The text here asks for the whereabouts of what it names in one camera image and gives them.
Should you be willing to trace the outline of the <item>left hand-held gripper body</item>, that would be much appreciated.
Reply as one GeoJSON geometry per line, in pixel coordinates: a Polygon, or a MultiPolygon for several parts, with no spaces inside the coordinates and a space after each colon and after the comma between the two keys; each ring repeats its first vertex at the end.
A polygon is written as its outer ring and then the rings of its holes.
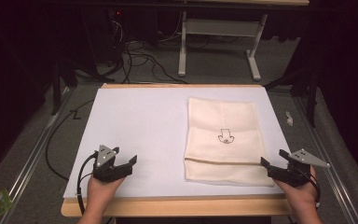
{"type": "Polygon", "coordinates": [[[119,169],[112,163],[113,150],[105,145],[100,145],[97,151],[97,159],[93,165],[93,176],[98,180],[108,183],[125,178],[132,174],[132,168],[129,170],[119,169]]]}

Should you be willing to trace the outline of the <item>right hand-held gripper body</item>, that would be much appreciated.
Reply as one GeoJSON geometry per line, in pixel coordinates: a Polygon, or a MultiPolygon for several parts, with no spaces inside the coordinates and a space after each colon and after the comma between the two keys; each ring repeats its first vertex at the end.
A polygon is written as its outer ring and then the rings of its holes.
{"type": "Polygon", "coordinates": [[[305,149],[289,154],[292,160],[287,161],[287,167],[281,168],[272,165],[273,169],[267,170],[268,177],[287,183],[292,187],[300,187],[310,182],[311,166],[330,167],[328,162],[319,159],[305,149]]]}

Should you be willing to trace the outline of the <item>cream cloth with black drawing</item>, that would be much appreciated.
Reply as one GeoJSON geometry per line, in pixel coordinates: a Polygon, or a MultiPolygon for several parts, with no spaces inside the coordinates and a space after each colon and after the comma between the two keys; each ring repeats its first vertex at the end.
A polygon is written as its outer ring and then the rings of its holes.
{"type": "Polygon", "coordinates": [[[186,179],[271,187],[273,181],[260,163],[266,156],[254,103],[188,101],[186,179]]]}

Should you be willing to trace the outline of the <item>person's left hand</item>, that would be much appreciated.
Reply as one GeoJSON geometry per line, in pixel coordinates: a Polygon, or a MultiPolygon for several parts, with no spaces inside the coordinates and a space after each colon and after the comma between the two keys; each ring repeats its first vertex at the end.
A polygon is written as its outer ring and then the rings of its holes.
{"type": "Polygon", "coordinates": [[[92,176],[88,183],[88,204],[109,204],[123,181],[124,178],[120,178],[119,180],[105,183],[92,176]]]}

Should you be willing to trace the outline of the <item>person's right hand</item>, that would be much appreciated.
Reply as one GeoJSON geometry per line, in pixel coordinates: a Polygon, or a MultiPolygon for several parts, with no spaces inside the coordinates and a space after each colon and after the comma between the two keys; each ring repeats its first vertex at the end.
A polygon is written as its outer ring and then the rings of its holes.
{"type": "Polygon", "coordinates": [[[274,179],[274,182],[284,192],[286,199],[293,208],[315,207],[317,189],[311,183],[300,187],[292,187],[276,179],[274,179]]]}

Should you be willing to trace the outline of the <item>white sheet table cover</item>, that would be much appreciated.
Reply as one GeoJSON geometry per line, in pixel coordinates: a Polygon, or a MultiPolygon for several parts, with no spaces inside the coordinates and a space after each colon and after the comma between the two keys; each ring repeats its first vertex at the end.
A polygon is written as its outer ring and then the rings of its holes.
{"type": "Polygon", "coordinates": [[[190,97],[256,103],[268,160],[283,167],[278,155],[286,140],[267,92],[260,86],[139,87],[121,86],[97,91],[89,120],[63,197],[76,196],[79,170],[87,174],[92,164],[84,160],[99,146],[118,147],[116,163],[137,158],[133,174],[117,191],[119,198],[271,195],[274,187],[206,184],[185,179],[187,102],[190,97]]]}

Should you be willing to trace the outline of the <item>black stand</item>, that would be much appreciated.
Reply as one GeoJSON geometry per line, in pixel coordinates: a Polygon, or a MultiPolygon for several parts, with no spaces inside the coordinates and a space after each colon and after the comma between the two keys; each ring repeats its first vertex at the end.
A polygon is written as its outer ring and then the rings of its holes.
{"type": "Polygon", "coordinates": [[[312,69],[301,68],[271,81],[270,83],[264,85],[264,88],[269,91],[281,85],[291,85],[292,88],[290,93],[292,96],[300,97],[307,95],[306,117],[310,125],[314,127],[315,106],[317,105],[317,82],[318,76],[312,69]]]}
{"type": "Polygon", "coordinates": [[[91,71],[86,67],[72,62],[69,59],[59,59],[56,60],[53,64],[53,75],[52,75],[52,93],[53,93],[53,108],[52,115],[56,115],[59,109],[62,107],[62,91],[61,91],[61,81],[65,83],[67,87],[75,88],[77,86],[76,71],[79,70],[82,73],[85,73],[89,77],[94,79],[107,82],[108,78],[102,75],[99,75],[95,71],[91,71]]]}

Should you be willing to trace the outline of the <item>black computer tower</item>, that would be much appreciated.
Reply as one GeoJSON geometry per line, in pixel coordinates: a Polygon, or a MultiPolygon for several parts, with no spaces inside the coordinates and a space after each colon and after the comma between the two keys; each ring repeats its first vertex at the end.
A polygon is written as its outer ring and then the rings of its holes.
{"type": "Polygon", "coordinates": [[[114,10],[90,7],[82,13],[94,61],[107,66],[118,63],[125,47],[125,33],[114,10]]]}

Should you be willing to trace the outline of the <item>metal floor rail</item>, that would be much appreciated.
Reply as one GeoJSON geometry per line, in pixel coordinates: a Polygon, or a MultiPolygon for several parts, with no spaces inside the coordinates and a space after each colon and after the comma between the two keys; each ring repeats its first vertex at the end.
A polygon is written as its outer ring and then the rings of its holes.
{"type": "Polygon", "coordinates": [[[34,170],[37,167],[42,155],[43,150],[46,148],[48,139],[52,136],[53,129],[56,127],[59,117],[63,111],[63,108],[73,95],[74,88],[65,87],[59,94],[60,100],[58,109],[56,112],[48,112],[48,120],[44,126],[43,131],[38,135],[37,141],[32,147],[26,162],[23,164],[21,171],[16,176],[16,180],[10,188],[9,195],[12,199],[13,206],[0,217],[0,224],[7,224],[11,218],[13,212],[16,209],[18,202],[21,199],[23,192],[25,191],[29,181],[32,178],[34,170]]]}
{"type": "Polygon", "coordinates": [[[324,175],[328,186],[333,192],[335,202],[339,204],[342,216],[345,218],[347,224],[358,224],[358,212],[354,206],[354,200],[351,198],[347,186],[337,172],[337,163],[330,155],[331,150],[325,146],[323,139],[317,131],[316,121],[313,121],[312,124],[308,118],[306,104],[301,97],[294,97],[293,101],[299,116],[305,123],[310,137],[312,138],[316,154],[321,159],[328,161],[331,165],[330,168],[323,169],[322,175],[324,175]]]}

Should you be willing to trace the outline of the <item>white metal desk frame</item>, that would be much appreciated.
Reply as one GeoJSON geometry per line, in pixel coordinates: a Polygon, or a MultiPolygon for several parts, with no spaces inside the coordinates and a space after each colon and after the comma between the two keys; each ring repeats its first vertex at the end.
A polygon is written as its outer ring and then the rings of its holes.
{"type": "Polygon", "coordinates": [[[258,21],[224,21],[189,19],[186,12],[182,13],[181,48],[179,51],[178,76],[186,75],[186,36],[187,35],[222,35],[250,37],[254,40],[253,47],[245,51],[254,81],[260,81],[261,75],[256,63],[255,54],[266,26],[268,15],[263,14],[258,21]]]}

